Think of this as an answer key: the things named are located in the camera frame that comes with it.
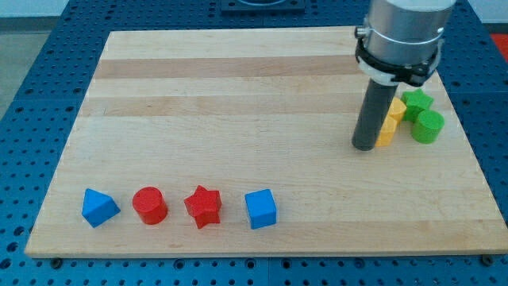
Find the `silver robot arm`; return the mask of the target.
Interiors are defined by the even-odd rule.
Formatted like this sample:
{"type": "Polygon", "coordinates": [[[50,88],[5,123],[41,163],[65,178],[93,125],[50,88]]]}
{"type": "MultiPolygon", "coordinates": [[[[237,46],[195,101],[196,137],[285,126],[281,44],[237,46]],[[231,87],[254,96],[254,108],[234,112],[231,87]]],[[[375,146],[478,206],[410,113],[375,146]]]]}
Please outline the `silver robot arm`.
{"type": "Polygon", "coordinates": [[[371,0],[362,44],[387,64],[419,64],[435,53],[455,0],[371,0]]]}

